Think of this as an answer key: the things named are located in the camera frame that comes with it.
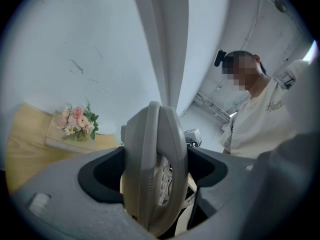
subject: shoulder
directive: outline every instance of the shoulder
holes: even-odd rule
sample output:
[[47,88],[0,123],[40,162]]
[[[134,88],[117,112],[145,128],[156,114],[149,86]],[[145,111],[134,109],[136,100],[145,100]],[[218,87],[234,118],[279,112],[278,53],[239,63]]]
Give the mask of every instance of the shoulder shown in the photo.
[[296,60],[292,62],[287,68],[286,71],[289,71],[293,74],[295,79],[298,79],[299,76],[302,74],[303,71],[309,66],[309,62],[306,60]]

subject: black cable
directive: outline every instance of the black cable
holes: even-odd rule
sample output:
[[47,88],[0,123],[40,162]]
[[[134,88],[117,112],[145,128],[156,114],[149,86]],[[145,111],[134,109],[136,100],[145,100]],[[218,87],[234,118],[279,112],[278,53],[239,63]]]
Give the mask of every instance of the black cable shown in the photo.
[[172,182],[172,180],[170,181],[170,183],[169,183],[169,185],[168,185],[168,197],[170,197],[169,189],[170,189],[171,182]]

